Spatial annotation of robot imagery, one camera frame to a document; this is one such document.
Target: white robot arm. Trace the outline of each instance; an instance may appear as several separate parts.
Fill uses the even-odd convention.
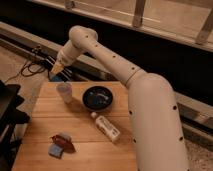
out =
[[[189,171],[177,103],[172,87],[162,76],[147,73],[97,42],[89,28],[70,29],[52,72],[70,66],[90,53],[128,89],[128,107],[140,171]]]

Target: black dot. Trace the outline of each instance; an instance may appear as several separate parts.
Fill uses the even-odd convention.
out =
[[[177,110],[177,106],[173,106],[173,110]]]
[[[183,137],[180,137],[180,138],[179,138],[179,141],[183,141]]]

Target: wooden tabletop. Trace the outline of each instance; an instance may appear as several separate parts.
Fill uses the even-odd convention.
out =
[[[71,82],[73,100],[67,105],[56,91],[57,84],[43,84],[12,170],[136,171],[125,87],[119,82]],[[101,114],[122,133],[115,144],[95,126],[82,104],[85,90],[95,85],[112,91],[113,104]],[[48,155],[48,149],[50,137],[60,132],[71,136],[76,153],[56,159]]]

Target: floor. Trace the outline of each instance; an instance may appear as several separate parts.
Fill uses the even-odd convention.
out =
[[[4,82],[8,78],[15,76],[22,68],[26,59],[8,51],[0,46],[0,79]],[[20,84],[21,89],[19,95],[25,98],[25,102],[21,104],[18,109],[31,115],[33,106],[36,102],[36,97],[39,93],[43,81],[47,81],[47,72],[37,74],[32,77],[23,77],[19,75],[12,79],[7,84]],[[22,137],[26,126],[18,125],[16,129],[16,137]]]
[[[14,76],[20,70],[25,60],[23,57],[12,53],[11,51],[0,46],[0,79],[5,81],[9,77]],[[22,76],[11,80],[9,83],[20,84],[20,95],[25,98],[25,102],[19,107],[20,110],[31,115],[36,102],[39,89],[42,82],[47,81],[47,73],[35,75],[25,78]],[[22,137],[25,127],[18,127],[16,134]],[[186,137],[186,147],[188,150],[190,171],[212,171],[213,169],[213,145],[212,141],[204,141],[200,137],[194,137],[186,128],[184,129]]]

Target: clear cup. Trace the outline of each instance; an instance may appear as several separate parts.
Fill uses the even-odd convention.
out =
[[[56,86],[56,90],[65,103],[72,101],[72,88],[70,83],[60,83]]]

